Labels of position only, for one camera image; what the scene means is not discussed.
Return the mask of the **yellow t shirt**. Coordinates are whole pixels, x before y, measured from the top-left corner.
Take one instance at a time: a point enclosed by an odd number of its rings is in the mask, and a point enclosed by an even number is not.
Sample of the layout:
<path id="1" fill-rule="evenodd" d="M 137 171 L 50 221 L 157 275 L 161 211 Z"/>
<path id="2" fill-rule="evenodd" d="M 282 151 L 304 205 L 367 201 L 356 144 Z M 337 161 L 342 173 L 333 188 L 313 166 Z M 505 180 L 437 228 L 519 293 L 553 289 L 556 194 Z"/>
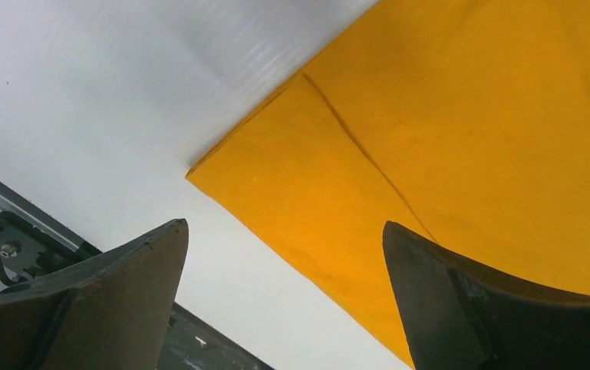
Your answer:
<path id="1" fill-rule="evenodd" d="M 395 221 L 590 294 L 590 1 L 382 1 L 188 172 L 399 359 Z"/>

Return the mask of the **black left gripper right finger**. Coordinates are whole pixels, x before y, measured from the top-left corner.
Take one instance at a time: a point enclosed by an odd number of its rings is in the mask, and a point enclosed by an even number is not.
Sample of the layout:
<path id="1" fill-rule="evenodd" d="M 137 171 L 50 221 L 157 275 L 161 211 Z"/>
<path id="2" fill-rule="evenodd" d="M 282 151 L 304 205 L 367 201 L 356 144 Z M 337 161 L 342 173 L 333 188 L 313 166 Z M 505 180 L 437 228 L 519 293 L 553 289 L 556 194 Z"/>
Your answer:
<path id="1" fill-rule="evenodd" d="M 382 246 L 416 369 L 590 369 L 590 295 L 515 277 L 392 221 Z"/>

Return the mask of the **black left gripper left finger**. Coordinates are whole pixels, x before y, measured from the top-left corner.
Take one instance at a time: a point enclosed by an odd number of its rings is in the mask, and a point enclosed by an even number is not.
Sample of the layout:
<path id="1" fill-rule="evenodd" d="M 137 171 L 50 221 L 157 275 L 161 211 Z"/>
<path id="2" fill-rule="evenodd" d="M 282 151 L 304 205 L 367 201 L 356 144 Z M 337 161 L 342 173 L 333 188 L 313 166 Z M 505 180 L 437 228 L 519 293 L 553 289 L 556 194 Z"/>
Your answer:
<path id="1" fill-rule="evenodd" d="M 189 231 L 171 220 L 0 292 L 0 369 L 154 369 Z"/>

